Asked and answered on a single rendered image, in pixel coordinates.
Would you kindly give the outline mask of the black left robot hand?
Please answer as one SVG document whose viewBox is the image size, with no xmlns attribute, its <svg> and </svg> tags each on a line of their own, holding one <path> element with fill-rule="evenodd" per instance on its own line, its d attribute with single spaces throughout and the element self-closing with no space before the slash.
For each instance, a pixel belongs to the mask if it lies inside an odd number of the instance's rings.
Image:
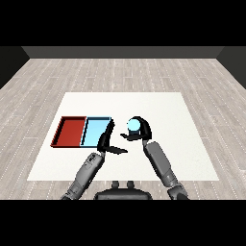
<svg viewBox="0 0 246 246">
<path fill-rule="evenodd" d="M 97 144 L 97 150 L 100 153 L 106 154 L 107 152 L 110 152 L 110 153 L 117 154 L 117 155 L 127 153 L 127 150 L 125 149 L 110 146 L 111 134 L 112 134 L 114 126 L 115 124 L 113 120 L 111 120 L 109 124 L 107 125 L 106 130 L 99 137 L 98 144 Z"/>
</svg>

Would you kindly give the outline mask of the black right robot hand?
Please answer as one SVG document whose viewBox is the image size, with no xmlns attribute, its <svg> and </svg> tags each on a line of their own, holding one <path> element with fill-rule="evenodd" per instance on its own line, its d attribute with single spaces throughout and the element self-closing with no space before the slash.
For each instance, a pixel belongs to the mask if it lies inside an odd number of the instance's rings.
<svg viewBox="0 0 246 246">
<path fill-rule="evenodd" d="M 132 118 L 137 119 L 140 122 L 139 134 L 138 135 L 121 134 L 121 136 L 123 136 L 129 141 L 139 140 L 139 139 L 150 140 L 152 138 L 152 131 L 151 131 L 149 123 L 140 116 L 134 116 Z"/>
</svg>

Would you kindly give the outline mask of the blue can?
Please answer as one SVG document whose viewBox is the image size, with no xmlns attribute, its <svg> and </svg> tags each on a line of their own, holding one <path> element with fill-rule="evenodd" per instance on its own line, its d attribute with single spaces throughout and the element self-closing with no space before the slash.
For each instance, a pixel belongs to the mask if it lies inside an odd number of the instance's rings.
<svg viewBox="0 0 246 246">
<path fill-rule="evenodd" d="M 137 119 L 130 119 L 128 122 L 129 135 L 138 135 L 140 132 L 140 122 Z"/>
</svg>

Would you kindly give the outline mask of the light blue open box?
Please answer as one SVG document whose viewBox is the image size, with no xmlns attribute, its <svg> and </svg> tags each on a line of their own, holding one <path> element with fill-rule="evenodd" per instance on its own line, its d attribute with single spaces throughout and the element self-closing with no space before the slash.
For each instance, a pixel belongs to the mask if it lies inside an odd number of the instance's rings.
<svg viewBox="0 0 246 246">
<path fill-rule="evenodd" d="M 109 116 L 89 116 L 83 129 L 80 146 L 96 148 L 101 134 L 106 130 L 111 118 Z"/>
</svg>

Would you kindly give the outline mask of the red open box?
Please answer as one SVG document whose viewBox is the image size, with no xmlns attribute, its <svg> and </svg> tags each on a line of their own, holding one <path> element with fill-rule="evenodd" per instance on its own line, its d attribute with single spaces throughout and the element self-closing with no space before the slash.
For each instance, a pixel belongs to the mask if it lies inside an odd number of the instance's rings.
<svg viewBox="0 0 246 246">
<path fill-rule="evenodd" d="M 79 148 L 85 124 L 85 116 L 63 116 L 54 134 L 51 147 Z"/>
</svg>

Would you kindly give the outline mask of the dark grey robot body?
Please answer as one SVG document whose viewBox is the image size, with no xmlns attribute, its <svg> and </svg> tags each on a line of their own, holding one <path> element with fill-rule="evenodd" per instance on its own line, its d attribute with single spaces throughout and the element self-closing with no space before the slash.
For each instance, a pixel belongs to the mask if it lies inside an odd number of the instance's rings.
<svg viewBox="0 0 246 246">
<path fill-rule="evenodd" d="M 133 181 L 127 181 L 126 188 L 119 187 L 119 181 L 113 181 L 111 188 L 97 192 L 94 200 L 152 200 L 149 192 L 135 188 Z"/>
</svg>

